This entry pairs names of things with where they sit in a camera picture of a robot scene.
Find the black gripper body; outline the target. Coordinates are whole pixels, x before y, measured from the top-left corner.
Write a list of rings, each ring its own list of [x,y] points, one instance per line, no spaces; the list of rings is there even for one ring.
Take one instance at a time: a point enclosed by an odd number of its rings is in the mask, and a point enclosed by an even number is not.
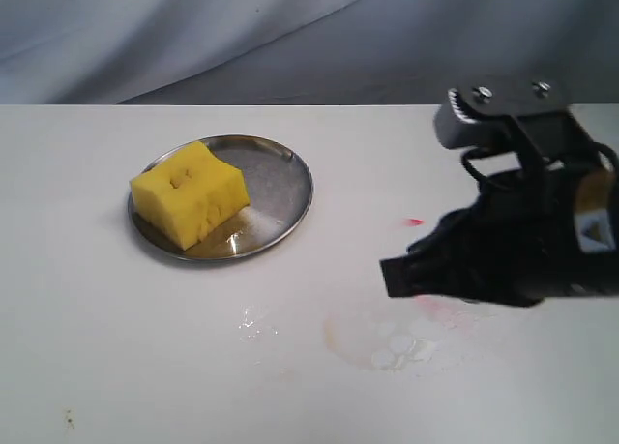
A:
[[[463,297],[532,307],[618,295],[618,179],[550,172],[543,196],[483,192],[464,211]]]

